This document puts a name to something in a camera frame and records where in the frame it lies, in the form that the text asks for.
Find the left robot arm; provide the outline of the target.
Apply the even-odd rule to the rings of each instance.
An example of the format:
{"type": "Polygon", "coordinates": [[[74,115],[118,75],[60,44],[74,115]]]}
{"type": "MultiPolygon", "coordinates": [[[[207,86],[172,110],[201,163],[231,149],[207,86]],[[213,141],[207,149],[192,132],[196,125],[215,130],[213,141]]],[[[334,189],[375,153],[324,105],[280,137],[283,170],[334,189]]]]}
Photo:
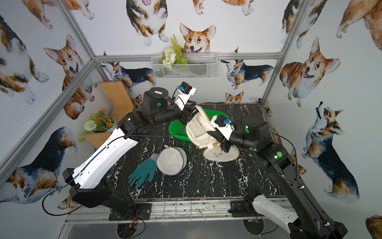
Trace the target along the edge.
{"type": "Polygon", "coordinates": [[[154,127],[179,120],[186,125],[192,118],[195,102],[189,98],[196,89],[183,82],[172,98],[164,88],[154,87],[143,95],[143,103],[117,124],[110,137],[84,163],[63,172],[71,186],[73,202],[87,208],[105,206],[121,214],[133,215],[136,205],[125,193],[109,187],[103,180],[108,170],[138,144],[136,137],[146,137],[154,127]]]}

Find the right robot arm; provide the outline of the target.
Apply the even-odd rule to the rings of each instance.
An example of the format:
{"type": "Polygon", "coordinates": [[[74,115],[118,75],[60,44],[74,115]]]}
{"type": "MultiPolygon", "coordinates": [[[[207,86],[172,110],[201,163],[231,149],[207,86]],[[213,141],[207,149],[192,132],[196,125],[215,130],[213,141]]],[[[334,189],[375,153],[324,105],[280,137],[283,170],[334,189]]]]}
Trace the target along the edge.
{"type": "Polygon", "coordinates": [[[289,211],[258,194],[251,201],[254,210],[279,227],[292,239],[342,239],[346,227],[335,222],[318,204],[308,187],[300,179],[297,165],[291,155],[270,136],[269,124],[263,119],[243,119],[236,127],[224,116],[214,116],[209,135],[217,139],[221,149],[228,152],[232,146],[250,151],[256,164],[280,186],[294,211],[289,211]]]}

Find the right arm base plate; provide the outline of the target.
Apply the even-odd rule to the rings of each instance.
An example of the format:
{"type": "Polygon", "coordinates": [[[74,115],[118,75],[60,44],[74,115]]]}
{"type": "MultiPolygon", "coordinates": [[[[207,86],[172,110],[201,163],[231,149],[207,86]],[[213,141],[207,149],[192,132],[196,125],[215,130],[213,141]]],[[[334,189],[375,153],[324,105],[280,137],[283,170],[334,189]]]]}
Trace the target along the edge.
{"type": "Polygon", "coordinates": [[[264,209],[263,205],[259,202],[249,202],[245,200],[231,201],[230,209],[228,210],[228,213],[231,214],[232,217],[234,218],[239,218],[239,217],[255,218],[257,216],[268,218],[268,216],[261,213],[261,212],[264,212],[263,209],[264,209]]]}

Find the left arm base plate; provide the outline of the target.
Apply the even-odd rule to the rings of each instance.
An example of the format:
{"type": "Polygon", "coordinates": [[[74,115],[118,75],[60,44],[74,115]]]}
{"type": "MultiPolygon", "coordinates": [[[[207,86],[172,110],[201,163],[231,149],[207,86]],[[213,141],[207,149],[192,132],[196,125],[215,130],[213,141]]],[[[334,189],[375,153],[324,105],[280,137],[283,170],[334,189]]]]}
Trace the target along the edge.
{"type": "Polygon", "coordinates": [[[138,203],[134,207],[127,210],[125,213],[120,213],[118,211],[110,211],[109,221],[128,221],[128,220],[143,220],[147,221],[150,219],[152,211],[151,203],[138,203]]]}

